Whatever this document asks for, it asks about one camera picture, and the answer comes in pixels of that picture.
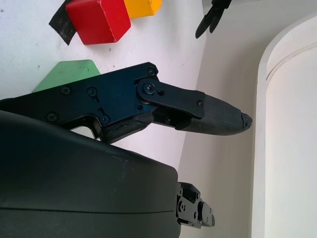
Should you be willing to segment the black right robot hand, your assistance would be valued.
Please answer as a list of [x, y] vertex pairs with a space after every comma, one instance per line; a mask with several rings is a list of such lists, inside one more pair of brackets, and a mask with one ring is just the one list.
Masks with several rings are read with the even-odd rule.
[[147, 62], [1, 100], [1, 237], [177, 238], [215, 225], [175, 168], [114, 143], [151, 123], [235, 135], [252, 118], [157, 73]]

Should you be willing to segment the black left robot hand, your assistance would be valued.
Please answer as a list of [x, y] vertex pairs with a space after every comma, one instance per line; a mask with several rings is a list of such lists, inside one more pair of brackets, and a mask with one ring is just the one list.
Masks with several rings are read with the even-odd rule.
[[219, 24], [221, 17], [226, 9], [229, 8], [232, 0], [212, 0], [211, 8], [204, 15], [202, 21], [200, 22], [196, 32], [195, 37], [198, 39], [203, 33], [209, 28], [210, 33], [212, 33], [217, 25]]

